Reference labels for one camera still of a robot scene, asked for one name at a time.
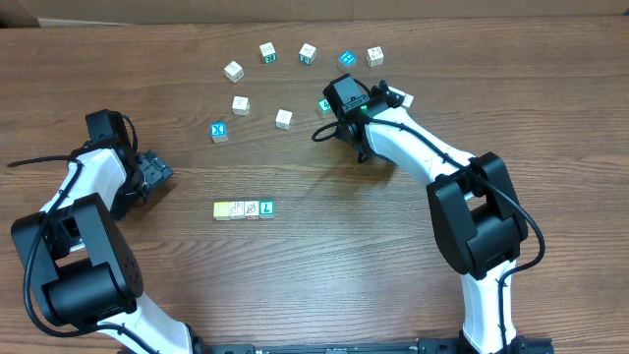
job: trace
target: cube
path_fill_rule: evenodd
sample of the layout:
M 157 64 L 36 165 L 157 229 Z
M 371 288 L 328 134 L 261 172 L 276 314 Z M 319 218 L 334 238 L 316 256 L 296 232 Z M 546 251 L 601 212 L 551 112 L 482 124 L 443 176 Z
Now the cube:
M 356 66 L 356 55 L 352 54 L 349 50 L 341 54 L 338 57 L 338 68 L 343 72 L 348 72 L 350 69 Z
M 411 108 L 411 103 L 413 103 L 413 96 L 411 94 L 406 93 L 404 96 L 404 102 L 402 102 L 402 107 L 407 111 Z
M 229 219 L 238 220 L 245 218 L 245 202 L 229 202 Z
M 293 124 L 293 112 L 280 109 L 277 112 L 277 117 L 275 118 L 275 126 L 277 128 L 290 130 L 292 124 Z
M 227 142 L 227 126 L 223 122 L 212 123 L 210 128 L 210 135 L 215 143 Z
M 234 114 L 249 115 L 249 99 L 246 97 L 234 96 L 234 102 L 232 103 L 232 109 Z
M 259 218 L 275 218 L 275 203 L 273 201 L 259 202 Z
M 259 201 L 245 202 L 245 218 L 247 220 L 259 219 Z
M 214 218 L 216 220 L 229 220 L 229 202 L 214 203 Z
M 316 57 L 316 48 L 304 43 L 302 50 L 299 51 L 299 61 L 306 65 L 312 65 Z
M 329 118 L 332 116 L 332 107 L 330 107 L 330 104 L 325 98 L 318 102 L 316 110 L 318 111 L 318 114 L 321 116 L 321 118 Z
M 384 63 L 384 53 L 380 47 L 367 49 L 367 63 L 371 66 L 378 66 Z
M 262 60 L 264 64 L 272 63 L 277 60 L 277 54 L 275 54 L 275 48 L 273 43 L 265 43 L 259 47 L 259 51 L 262 52 Z
M 225 67 L 225 76 L 227 76 L 227 79 L 231 80 L 232 83 L 238 83 L 238 81 L 245 76 L 245 72 L 242 66 L 232 61 Z

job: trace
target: yellow cube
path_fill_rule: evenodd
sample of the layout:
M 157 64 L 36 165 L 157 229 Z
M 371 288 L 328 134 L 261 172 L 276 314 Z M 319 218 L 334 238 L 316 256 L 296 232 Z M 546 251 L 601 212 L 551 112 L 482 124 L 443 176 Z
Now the yellow cube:
M 214 203 L 214 218 L 216 220 L 229 220 L 229 202 Z

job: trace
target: small block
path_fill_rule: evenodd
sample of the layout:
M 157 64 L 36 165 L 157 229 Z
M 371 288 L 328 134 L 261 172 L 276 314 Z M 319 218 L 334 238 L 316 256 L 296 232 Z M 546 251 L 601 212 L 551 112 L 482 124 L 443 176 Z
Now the small block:
M 229 219 L 238 220 L 245 218 L 245 202 L 229 202 Z
M 209 134 L 215 143 L 227 142 L 227 126 L 223 122 L 212 123 Z
M 342 71 L 347 72 L 354 66 L 356 66 L 356 55 L 352 54 L 349 50 L 338 57 L 338 67 Z
M 404 102 L 402 102 L 402 107 L 406 110 L 409 110 L 409 108 L 411 108 L 411 103 L 413 103 L 413 96 L 406 93 L 406 95 L 404 96 Z
M 232 61 L 225 67 L 225 76 L 227 79 L 231 80 L 232 83 L 238 83 L 238 81 L 243 79 L 245 76 L 245 72 L 243 71 L 242 66 L 238 65 L 235 61 Z
M 299 61 L 306 65 L 312 65 L 316 58 L 316 48 L 304 43 L 302 50 L 299 51 Z
M 214 218 L 216 220 L 229 220 L 229 202 L 214 203 Z
M 275 203 L 273 201 L 259 202 L 260 218 L 275 218 Z
M 290 130 L 292 124 L 293 124 L 293 112 L 280 109 L 277 112 L 277 117 L 275 118 L 275 126 L 277 128 Z
M 380 47 L 367 49 L 367 62 L 371 67 L 384 63 L 384 53 Z
M 316 110 L 318 111 L 318 114 L 321 116 L 321 118 L 329 118 L 332 116 L 332 107 L 330 107 L 330 104 L 325 98 L 318 102 Z
M 245 202 L 245 218 L 247 220 L 259 219 L 259 201 Z
M 277 54 L 275 53 L 275 48 L 273 48 L 273 43 L 265 43 L 259 47 L 259 51 L 262 53 L 262 60 L 264 64 L 272 63 L 277 60 Z
M 248 115 L 249 114 L 249 99 L 246 97 L 234 96 L 234 102 L 232 103 L 232 109 L 234 114 Z

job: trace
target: wood grain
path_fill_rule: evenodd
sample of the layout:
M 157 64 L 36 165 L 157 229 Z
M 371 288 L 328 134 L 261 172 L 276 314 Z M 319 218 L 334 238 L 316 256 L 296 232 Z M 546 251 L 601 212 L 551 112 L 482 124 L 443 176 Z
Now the wood grain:
M 272 41 L 279 61 L 262 65 Z M 307 42 L 312 67 L 298 61 Z M 356 163 L 341 142 L 310 135 L 345 49 L 381 45 L 384 65 L 356 77 L 415 96 L 411 114 L 453 146 L 506 161 L 547 253 L 514 279 L 519 333 L 557 352 L 629 350 L 629 22 L 624 18 L 434 20 L 21 29 L 0 31 L 2 164 L 67 153 L 83 117 L 109 108 L 134 120 L 141 149 L 175 175 L 119 223 L 145 291 L 211 343 L 255 345 L 453 336 L 461 285 L 438 252 L 425 192 L 382 161 Z M 245 69 L 225 78 L 231 60 Z M 234 95 L 251 100 L 234 116 Z M 277 109 L 294 112 L 290 131 Z M 209 124 L 225 121 L 229 142 Z M 0 167 L 0 353 L 112 353 L 101 335 L 56 339 L 23 309 L 10 238 L 47 202 L 62 163 Z M 271 222 L 217 222 L 212 204 L 273 198 Z M 534 237 L 522 261 L 537 251 Z

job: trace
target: wooden tabletop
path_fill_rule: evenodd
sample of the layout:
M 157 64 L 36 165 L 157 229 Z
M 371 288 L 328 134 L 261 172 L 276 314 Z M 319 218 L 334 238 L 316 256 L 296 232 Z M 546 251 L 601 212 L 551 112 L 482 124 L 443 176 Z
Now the wooden tabletop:
M 273 42 L 278 62 L 258 46 Z M 298 61 L 317 48 L 314 64 Z M 367 66 L 381 46 L 384 64 Z M 415 96 L 411 115 L 454 147 L 494 151 L 542 228 L 543 262 L 513 280 L 519 334 L 559 353 L 629 351 L 629 21 L 626 18 L 211 25 L 0 31 L 0 353 L 114 353 L 93 334 L 38 332 L 22 302 L 10 227 L 56 193 L 84 116 L 128 114 L 140 149 L 175 175 L 119 227 L 144 290 L 210 343 L 408 341 L 456 336 L 460 278 L 436 248 L 421 188 L 383 161 L 356 162 L 316 103 L 342 73 Z M 223 68 L 240 63 L 237 84 Z M 234 95 L 251 101 L 235 116 Z M 294 112 L 290 131 L 278 109 Z M 215 144 L 211 122 L 226 122 Z M 274 199 L 268 222 L 215 221 L 213 203 Z M 519 262 L 538 244 L 532 235 Z

